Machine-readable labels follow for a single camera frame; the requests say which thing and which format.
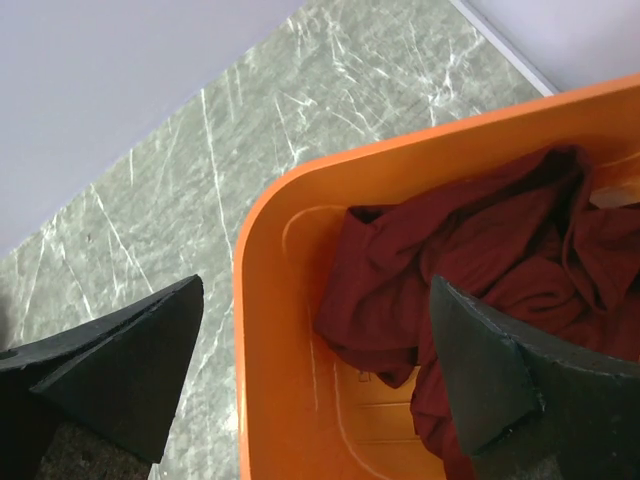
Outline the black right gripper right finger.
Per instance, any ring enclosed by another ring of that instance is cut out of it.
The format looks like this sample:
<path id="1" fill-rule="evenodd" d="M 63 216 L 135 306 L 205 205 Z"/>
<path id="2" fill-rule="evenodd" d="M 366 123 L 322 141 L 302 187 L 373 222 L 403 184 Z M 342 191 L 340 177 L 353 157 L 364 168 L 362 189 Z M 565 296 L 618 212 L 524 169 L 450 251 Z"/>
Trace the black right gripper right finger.
<path id="1" fill-rule="evenodd" d="M 505 315 L 440 276 L 434 344 L 479 479 L 636 479 L 639 366 Z"/>

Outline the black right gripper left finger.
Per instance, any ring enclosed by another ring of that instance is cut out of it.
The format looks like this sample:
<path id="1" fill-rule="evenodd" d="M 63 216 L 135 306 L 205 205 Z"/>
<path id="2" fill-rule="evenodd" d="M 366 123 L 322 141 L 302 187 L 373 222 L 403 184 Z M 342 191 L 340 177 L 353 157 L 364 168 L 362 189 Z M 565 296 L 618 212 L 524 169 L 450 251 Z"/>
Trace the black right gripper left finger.
<path id="1" fill-rule="evenodd" d="M 202 279 L 1 354 L 4 479 L 145 479 L 199 334 Z"/>

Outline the dark red t shirt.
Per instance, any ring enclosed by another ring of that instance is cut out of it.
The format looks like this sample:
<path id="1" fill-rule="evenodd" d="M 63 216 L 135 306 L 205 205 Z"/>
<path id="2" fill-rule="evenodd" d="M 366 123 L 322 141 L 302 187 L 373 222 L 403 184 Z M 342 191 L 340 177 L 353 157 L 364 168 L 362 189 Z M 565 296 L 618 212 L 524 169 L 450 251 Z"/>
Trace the dark red t shirt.
<path id="1" fill-rule="evenodd" d="M 594 206 L 592 180 L 587 153 L 559 146 L 398 205 L 345 213 L 315 331 L 393 388 L 415 379 L 415 431 L 450 479 L 473 469 L 432 336 L 435 276 L 563 340 L 639 357 L 639 208 Z"/>

